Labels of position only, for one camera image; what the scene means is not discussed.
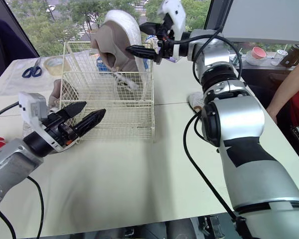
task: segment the pink cup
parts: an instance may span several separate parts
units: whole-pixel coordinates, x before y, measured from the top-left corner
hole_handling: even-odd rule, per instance
[[[266,57],[266,52],[258,47],[255,46],[252,50],[251,50],[251,55],[255,58],[255,59],[262,59],[264,57]]]

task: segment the white sneaker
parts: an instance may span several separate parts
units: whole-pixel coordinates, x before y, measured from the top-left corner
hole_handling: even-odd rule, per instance
[[[204,102],[203,102],[203,93],[202,92],[195,92],[188,96],[188,103],[190,107],[195,111],[199,112],[203,109]]]

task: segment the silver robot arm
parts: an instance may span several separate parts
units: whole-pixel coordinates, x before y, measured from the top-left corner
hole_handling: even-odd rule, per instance
[[[71,126],[66,121],[79,114],[86,102],[72,103],[51,114],[40,94],[20,93],[18,103],[23,119],[35,131],[0,148],[0,202],[13,186],[43,163],[43,157],[53,150],[61,152],[70,147],[95,127],[106,112],[105,109],[91,112]]]
[[[208,39],[197,39],[177,45],[183,29],[183,12],[178,0],[162,3],[163,24],[144,23],[141,31],[154,34],[161,47],[159,54],[140,46],[127,51],[135,56],[153,59],[186,56],[193,61]],[[214,30],[196,29],[183,32],[181,40],[201,35],[213,35]],[[245,82],[237,79],[229,52],[222,41],[213,39],[199,55],[198,79],[202,85],[204,107],[201,113],[203,136],[218,147],[230,201],[239,214],[234,224],[245,239],[299,239],[299,189],[284,169],[259,144],[264,130],[262,107]]]

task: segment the window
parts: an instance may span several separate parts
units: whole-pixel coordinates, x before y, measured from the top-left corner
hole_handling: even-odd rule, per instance
[[[40,56],[63,54],[65,41],[89,40],[105,14],[121,9],[138,23],[161,22],[162,0],[5,0]],[[211,0],[182,0],[186,30],[203,28]]]
[[[246,54],[248,51],[252,50],[253,47],[259,46],[267,52],[268,56],[274,56],[275,52],[279,49],[288,51],[292,46],[292,44],[272,44],[263,42],[234,42],[234,45],[238,50],[241,50],[240,52],[243,54]]]

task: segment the wire basket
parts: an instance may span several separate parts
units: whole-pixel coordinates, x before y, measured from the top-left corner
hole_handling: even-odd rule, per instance
[[[60,107],[87,102],[84,110],[69,123],[76,124],[90,112],[106,109],[101,123],[81,139],[153,140],[152,61],[145,62],[146,72],[108,72],[100,65],[98,51],[91,48],[89,41],[66,42],[63,59],[71,70],[67,67],[65,71],[63,65]]]

